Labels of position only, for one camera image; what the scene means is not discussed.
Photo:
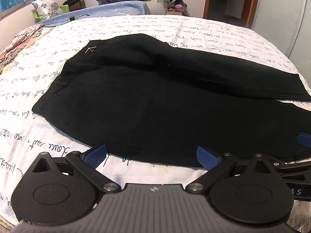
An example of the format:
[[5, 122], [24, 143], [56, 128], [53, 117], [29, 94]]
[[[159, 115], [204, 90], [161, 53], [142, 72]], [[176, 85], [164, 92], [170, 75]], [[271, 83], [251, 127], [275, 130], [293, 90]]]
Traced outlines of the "white script-print bedsheet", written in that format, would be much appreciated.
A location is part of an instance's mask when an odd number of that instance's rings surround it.
[[241, 159], [310, 159], [310, 88], [253, 30], [182, 16], [84, 18], [43, 29], [1, 75], [1, 219], [38, 154], [104, 144], [96, 172], [182, 184], [198, 147]]

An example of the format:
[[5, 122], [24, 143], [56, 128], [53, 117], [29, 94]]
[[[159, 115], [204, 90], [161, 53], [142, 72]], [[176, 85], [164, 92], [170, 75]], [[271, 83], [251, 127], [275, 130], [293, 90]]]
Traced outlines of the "blue dotted blanket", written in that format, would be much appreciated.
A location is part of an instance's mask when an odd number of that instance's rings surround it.
[[91, 17], [111, 17], [119, 15], [150, 15], [147, 3], [142, 1], [124, 1], [111, 4], [104, 4], [86, 9], [67, 12], [49, 19], [45, 19], [37, 24], [60, 25], [74, 20], [91, 18]]

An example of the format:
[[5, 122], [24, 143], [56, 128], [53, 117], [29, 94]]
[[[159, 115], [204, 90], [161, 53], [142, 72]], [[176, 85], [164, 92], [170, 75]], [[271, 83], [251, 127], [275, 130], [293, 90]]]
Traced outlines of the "wooden door frame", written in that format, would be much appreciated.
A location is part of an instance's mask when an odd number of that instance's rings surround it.
[[204, 19], [250, 28], [258, 0], [205, 0]]

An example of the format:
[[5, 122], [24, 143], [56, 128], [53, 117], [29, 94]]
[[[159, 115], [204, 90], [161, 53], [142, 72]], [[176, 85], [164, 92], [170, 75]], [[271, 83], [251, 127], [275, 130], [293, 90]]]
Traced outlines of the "floral pillow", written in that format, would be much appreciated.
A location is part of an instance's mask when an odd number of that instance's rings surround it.
[[57, 16], [62, 15], [56, 0], [35, 0], [31, 4], [40, 16], [46, 16], [48, 19], [52, 18], [48, 15], [50, 12], [55, 12]]

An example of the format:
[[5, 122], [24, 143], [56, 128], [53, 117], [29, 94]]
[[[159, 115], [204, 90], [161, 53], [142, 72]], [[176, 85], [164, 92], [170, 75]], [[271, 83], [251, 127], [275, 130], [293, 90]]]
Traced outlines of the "colourful patchwork quilt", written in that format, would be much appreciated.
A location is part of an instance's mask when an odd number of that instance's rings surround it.
[[42, 35], [44, 24], [35, 24], [20, 31], [1, 52], [1, 74], [12, 64], [21, 51], [31, 47]]

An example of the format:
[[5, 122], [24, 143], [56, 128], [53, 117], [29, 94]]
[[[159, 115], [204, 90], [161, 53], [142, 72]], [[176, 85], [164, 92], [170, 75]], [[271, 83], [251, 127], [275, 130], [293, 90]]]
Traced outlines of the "green plastic stool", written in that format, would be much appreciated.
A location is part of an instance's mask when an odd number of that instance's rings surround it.
[[[68, 13], [70, 11], [69, 9], [69, 6], [68, 5], [59, 5], [59, 9], [61, 10], [62, 14], [65, 14], [65, 13]], [[49, 16], [57, 16], [57, 14], [55, 12], [50, 12], [48, 13]], [[33, 12], [33, 16], [35, 18], [35, 21], [36, 22], [41, 22], [41, 21], [44, 21], [46, 19], [48, 19], [48, 17], [44, 17], [44, 16], [40, 16], [37, 11], [34, 11]]]

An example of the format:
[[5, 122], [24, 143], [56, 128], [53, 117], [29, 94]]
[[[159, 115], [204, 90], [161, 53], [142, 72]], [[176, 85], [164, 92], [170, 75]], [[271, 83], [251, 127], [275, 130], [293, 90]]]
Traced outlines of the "frosted sliding wardrobe door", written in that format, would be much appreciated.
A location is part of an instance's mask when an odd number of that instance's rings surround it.
[[290, 56], [307, 0], [258, 0], [252, 29]]

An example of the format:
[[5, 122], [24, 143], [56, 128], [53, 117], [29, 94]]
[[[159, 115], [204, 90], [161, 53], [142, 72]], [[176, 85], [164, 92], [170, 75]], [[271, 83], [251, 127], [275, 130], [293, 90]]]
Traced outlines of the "dark bag by wall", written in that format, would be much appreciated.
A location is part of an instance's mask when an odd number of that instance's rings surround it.
[[86, 8], [84, 0], [66, 0], [63, 5], [67, 5], [70, 12]]

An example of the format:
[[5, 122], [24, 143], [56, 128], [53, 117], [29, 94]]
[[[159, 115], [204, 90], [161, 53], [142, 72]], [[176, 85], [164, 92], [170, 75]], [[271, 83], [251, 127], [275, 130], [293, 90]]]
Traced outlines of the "black pants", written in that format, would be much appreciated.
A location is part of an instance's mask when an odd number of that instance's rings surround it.
[[90, 41], [33, 112], [70, 137], [142, 162], [197, 167], [199, 146], [248, 159], [310, 157], [301, 79], [244, 59], [134, 34]]

